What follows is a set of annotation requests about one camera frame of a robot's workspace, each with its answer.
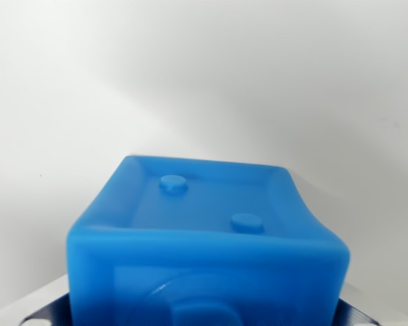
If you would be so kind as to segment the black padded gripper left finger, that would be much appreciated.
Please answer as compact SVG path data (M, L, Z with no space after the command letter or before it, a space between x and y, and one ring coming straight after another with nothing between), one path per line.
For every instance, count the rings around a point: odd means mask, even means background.
M27 321L45 320L51 325L68 325L69 324L69 294L66 293L55 299L39 310L24 317L20 325Z

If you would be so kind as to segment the black padded gripper right finger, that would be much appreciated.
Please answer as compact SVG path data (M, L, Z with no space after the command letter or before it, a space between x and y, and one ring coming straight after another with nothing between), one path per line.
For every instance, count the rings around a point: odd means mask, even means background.
M370 297L340 297L338 325L387 325L390 318L384 306Z

